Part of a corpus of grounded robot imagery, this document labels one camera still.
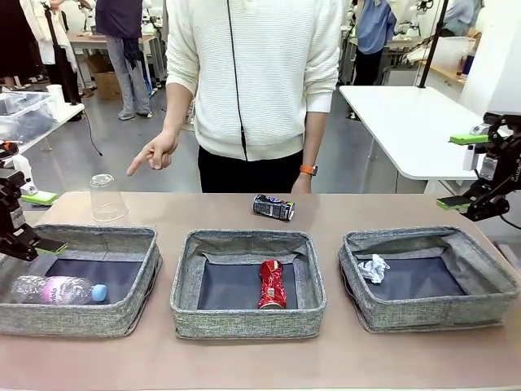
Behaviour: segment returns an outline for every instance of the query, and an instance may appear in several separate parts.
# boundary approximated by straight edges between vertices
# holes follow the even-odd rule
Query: gray floor
[[[151,119],[121,122],[117,119],[120,102],[102,101],[94,96],[84,99],[84,103],[93,139],[103,156],[99,156],[90,144],[86,119],[68,123],[26,152],[38,187],[59,194],[88,190],[93,175],[109,173],[122,191],[200,191],[196,163],[198,147],[191,132],[182,132],[170,168],[156,172],[142,167],[132,178],[125,176],[135,154],[161,130],[164,90],[151,100],[154,115]],[[319,175],[313,180],[315,193],[360,191],[371,138],[362,123],[346,119],[345,113],[346,103],[340,93],[335,92],[318,156]],[[52,151],[46,151],[47,144]],[[370,188],[370,192],[395,192],[396,171],[390,163],[383,167],[385,169],[377,175],[379,178],[372,181],[378,188]]]

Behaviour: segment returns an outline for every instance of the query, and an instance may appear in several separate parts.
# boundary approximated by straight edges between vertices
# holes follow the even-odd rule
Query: smartwatch
[[[314,177],[317,175],[318,166],[317,165],[301,165],[300,172],[307,173],[307,174],[311,175],[312,177]]]

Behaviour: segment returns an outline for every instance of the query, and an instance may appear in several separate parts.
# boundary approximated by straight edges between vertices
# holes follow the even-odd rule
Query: dark blue basket lining
[[[107,285],[107,298],[96,304],[115,304],[127,297],[141,269],[142,262],[86,261],[58,259],[47,271],[47,277],[82,277]]]
[[[382,283],[366,280],[367,287],[382,300],[422,299],[426,297],[466,296],[441,257],[388,259]]]
[[[261,298],[261,265],[223,265],[206,261],[198,310],[256,310]],[[292,263],[284,264],[282,281],[287,309],[296,310],[296,281]]]

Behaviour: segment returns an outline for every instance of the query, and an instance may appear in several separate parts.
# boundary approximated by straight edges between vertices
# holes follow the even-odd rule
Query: white tissue
[[[370,279],[371,283],[381,283],[386,269],[390,269],[389,265],[377,254],[373,254],[373,260],[358,264],[358,269],[364,279]]]

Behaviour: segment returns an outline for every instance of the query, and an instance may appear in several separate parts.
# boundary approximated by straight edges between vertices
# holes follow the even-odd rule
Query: crushed can
[[[295,203],[259,194],[253,200],[253,212],[262,216],[289,222],[295,214]]]
[[[286,289],[282,283],[283,266],[280,261],[269,259],[260,265],[259,310],[286,309]]]

